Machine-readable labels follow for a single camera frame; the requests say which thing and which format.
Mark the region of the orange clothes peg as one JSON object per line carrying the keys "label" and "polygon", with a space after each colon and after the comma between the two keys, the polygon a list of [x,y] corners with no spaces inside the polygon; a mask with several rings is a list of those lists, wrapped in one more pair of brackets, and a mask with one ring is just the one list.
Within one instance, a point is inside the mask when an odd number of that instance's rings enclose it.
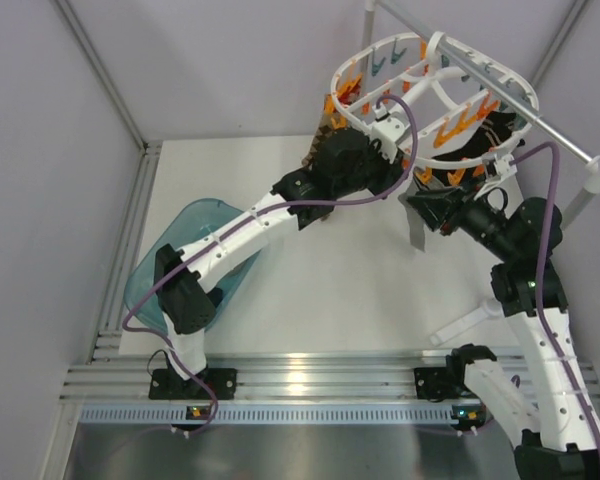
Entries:
{"label": "orange clothes peg", "polygon": [[414,177],[423,185],[428,185],[432,178],[434,177],[433,175],[433,170],[431,168],[426,168],[424,170],[422,169],[418,169],[415,174]]}

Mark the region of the grey striped sock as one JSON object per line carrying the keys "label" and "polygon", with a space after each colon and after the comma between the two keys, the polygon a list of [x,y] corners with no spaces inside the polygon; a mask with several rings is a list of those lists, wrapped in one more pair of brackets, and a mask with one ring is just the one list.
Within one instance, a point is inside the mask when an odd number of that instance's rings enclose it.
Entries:
{"label": "grey striped sock", "polygon": [[409,225],[409,242],[420,252],[426,251],[425,229],[439,231],[448,216],[445,189],[420,189],[412,183],[398,196]]}

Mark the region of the white oval clip hanger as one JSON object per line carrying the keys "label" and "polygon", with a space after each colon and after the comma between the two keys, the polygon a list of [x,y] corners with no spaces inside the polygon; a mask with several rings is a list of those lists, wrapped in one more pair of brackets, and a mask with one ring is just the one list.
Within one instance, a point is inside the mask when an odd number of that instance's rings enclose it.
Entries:
{"label": "white oval clip hanger", "polygon": [[[422,189],[484,178],[483,161],[495,154],[511,154],[531,128],[508,102],[438,51],[438,44],[446,38],[437,33],[427,43],[415,33],[401,33],[371,44],[335,71],[324,102],[324,113],[334,114],[335,129],[355,128],[368,136],[374,110],[381,105],[403,118],[410,132],[399,152],[404,158],[417,154],[415,172],[433,170],[428,185],[414,177]],[[477,158],[459,162],[433,159],[465,145],[494,111],[518,115],[509,140]]]}

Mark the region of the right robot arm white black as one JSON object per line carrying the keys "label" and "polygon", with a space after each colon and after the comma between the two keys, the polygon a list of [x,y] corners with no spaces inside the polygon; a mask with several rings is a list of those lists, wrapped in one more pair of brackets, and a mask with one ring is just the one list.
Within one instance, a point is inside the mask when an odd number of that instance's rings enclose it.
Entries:
{"label": "right robot arm white black", "polygon": [[568,301],[550,255],[562,240],[561,213],[532,197],[506,215],[474,187],[403,194],[432,231],[468,234],[498,259],[491,288],[517,338],[535,391],[528,401],[486,346],[446,358],[446,382],[474,394],[507,435],[522,479],[600,479],[600,418],[574,351]]}

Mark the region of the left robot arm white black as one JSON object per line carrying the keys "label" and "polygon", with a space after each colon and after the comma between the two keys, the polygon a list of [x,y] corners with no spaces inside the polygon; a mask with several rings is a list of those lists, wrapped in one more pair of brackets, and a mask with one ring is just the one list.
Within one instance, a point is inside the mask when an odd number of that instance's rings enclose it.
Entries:
{"label": "left robot arm white black", "polygon": [[384,198],[403,179],[395,141],[344,128],[318,148],[313,162],[284,175],[248,211],[193,243],[161,247],[154,262],[158,304],[167,324],[171,384],[185,397],[205,388],[204,331],[220,300],[214,289],[230,271],[268,244],[308,227],[352,194]]}

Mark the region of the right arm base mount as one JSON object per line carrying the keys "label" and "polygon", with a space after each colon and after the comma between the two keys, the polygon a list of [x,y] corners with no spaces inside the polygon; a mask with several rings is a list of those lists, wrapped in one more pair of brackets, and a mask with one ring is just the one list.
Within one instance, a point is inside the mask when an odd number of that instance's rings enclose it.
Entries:
{"label": "right arm base mount", "polygon": [[465,395],[465,388],[445,367],[419,367],[413,370],[413,374],[419,400],[439,403]]}

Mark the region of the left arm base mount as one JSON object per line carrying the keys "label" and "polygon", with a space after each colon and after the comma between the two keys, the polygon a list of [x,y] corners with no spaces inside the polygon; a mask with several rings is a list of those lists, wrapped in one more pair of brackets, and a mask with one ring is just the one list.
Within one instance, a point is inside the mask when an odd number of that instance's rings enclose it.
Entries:
{"label": "left arm base mount", "polygon": [[[207,368],[202,381],[218,400],[233,400],[237,388],[237,370]],[[171,367],[155,369],[151,374],[148,397],[151,400],[210,400],[210,394],[194,380],[185,380]]]}

